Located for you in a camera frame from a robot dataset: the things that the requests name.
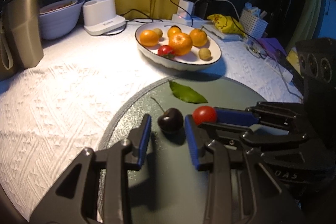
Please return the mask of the yellow duck bag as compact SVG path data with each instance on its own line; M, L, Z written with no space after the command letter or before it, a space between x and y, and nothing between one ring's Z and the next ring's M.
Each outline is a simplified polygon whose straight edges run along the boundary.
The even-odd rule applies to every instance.
M217 30L223 34L237 34L245 36L243 25L232 16L224 16L221 14L212 14L207 17L213 22Z

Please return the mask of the lavender bowl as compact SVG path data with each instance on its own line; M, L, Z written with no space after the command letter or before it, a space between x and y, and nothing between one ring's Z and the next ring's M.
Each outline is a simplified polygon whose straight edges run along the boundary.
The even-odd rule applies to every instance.
M73 30L79 20L84 0L64 0L40 9L39 28L44 40L60 38Z

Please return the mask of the round grey placemat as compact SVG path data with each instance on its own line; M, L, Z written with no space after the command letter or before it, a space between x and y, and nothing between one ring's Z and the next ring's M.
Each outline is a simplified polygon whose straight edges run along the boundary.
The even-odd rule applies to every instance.
M208 174L192 165L183 132L167 135L157 124L163 111L173 107L183 115L196 105L173 96L169 83L191 87L212 107L244 110L263 101L252 88L229 78L205 73L186 73L154 82L128 100L108 124L99 149L111 147L141 124L145 114L152 118L151 137L145 163L128 173L129 201L133 223L202 223Z

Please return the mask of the pale longan fruit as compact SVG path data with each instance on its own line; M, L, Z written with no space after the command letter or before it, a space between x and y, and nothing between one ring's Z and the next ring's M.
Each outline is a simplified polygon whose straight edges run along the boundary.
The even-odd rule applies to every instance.
M159 28L155 28L155 29L153 29L153 31L159 36L159 38L161 38L162 37L162 35L163 35L163 32L162 32L162 30L161 29L159 29Z
M208 48L201 48L198 52L199 58L204 61L212 59L211 51Z

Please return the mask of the steel tumbler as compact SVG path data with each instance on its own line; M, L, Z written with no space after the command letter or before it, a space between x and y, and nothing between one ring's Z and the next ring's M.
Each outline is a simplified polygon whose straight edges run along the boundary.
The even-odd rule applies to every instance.
M5 37L23 69L37 66L44 56L39 13L39 0L4 0L2 6Z

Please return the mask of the white embossed table cloth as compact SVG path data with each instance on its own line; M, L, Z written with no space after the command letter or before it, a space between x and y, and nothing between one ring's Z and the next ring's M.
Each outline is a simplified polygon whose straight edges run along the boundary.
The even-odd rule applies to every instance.
M36 67L1 82L1 186L24 219L84 147L98 147L128 99L178 75L139 52L137 27L115 36L76 27L43 42Z

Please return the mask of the white charger plug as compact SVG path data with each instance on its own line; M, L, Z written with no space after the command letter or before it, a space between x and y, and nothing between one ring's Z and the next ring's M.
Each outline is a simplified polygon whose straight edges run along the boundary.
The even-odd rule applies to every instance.
M187 0L179 0L177 13L185 16L188 12L192 14L194 3Z

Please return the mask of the peeled tangerine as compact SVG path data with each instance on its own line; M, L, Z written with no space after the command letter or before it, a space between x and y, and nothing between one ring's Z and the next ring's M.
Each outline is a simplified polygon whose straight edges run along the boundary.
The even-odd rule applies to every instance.
M179 33L169 38L168 45L174 50L176 56L183 56L191 51L193 42L188 34Z

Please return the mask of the green leaf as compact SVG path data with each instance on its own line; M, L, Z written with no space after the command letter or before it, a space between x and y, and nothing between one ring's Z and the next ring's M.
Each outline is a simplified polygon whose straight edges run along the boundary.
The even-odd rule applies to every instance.
M179 99L180 101L193 104L208 102L208 100L204 96L202 96L189 86L181 85L179 83L176 83L175 81L169 81L169 87L173 96L175 96L175 98Z

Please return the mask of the white plastic basket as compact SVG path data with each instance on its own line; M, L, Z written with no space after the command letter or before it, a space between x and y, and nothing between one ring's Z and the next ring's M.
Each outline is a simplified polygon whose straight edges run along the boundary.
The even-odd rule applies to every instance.
M268 23L264 19L258 18L246 9L243 9L241 12L240 23L244 27L244 31L256 39L263 36L268 26Z

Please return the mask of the white power strip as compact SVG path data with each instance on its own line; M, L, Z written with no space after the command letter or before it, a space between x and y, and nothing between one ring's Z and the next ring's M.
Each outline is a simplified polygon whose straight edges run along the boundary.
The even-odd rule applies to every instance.
M171 21L177 24L183 24L183 25L193 27L193 28L201 28L202 26L206 24L212 24L210 20L201 19L197 16L192 17L192 18L190 16L187 16L186 18L184 18L183 16L179 14L173 14Z

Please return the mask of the red tomato in bowl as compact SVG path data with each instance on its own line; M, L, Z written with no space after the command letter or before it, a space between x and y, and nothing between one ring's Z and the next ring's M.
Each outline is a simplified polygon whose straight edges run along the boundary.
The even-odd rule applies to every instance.
M175 57L174 50L168 45L160 46L157 55L167 59L173 59Z

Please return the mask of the orange in bowl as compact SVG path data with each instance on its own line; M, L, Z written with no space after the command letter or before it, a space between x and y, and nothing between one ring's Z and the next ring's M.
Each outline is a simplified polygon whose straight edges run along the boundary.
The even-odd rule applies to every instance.
M167 31L168 38L171 38L175 34L181 33L182 30L178 26L171 26Z

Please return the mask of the red cherry tomato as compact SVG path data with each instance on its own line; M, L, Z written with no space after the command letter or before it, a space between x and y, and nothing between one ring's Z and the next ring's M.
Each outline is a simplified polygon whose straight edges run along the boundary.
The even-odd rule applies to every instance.
M200 106L194 110L193 120L196 124L204 122L215 123L217 121L217 112L211 106Z

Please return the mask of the dark cherry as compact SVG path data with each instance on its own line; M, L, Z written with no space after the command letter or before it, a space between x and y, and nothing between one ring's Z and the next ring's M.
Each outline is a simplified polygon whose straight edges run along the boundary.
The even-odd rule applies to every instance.
M176 108L168 108L165 110L154 97L150 98L162 111L162 114L157 118L157 124L161 131L167 134L180 132L184 125L182 113Z

